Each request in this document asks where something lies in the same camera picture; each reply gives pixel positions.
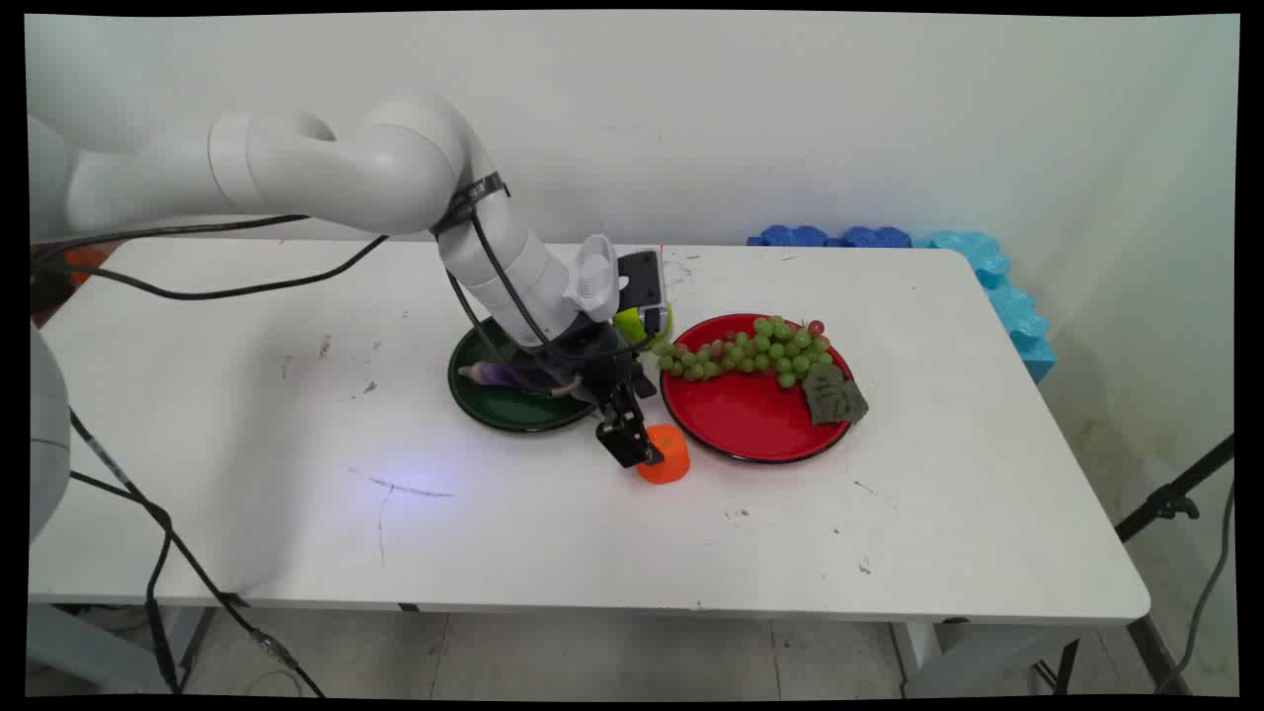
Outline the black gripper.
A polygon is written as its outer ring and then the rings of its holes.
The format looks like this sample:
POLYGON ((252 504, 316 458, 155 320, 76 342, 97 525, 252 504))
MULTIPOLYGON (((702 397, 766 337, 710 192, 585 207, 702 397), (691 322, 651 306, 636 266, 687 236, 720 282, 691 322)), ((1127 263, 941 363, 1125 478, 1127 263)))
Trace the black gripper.
POLYGON ((650 342, 645 337, 628 344, 621 334, 578 334, 565 339, 565 350, 578 359, 573 361, 575 385, 570 396, 600 404, 597 442, 623 468, 664 462, 642 409, 645 399, 659 393, 638 359, 650 342))

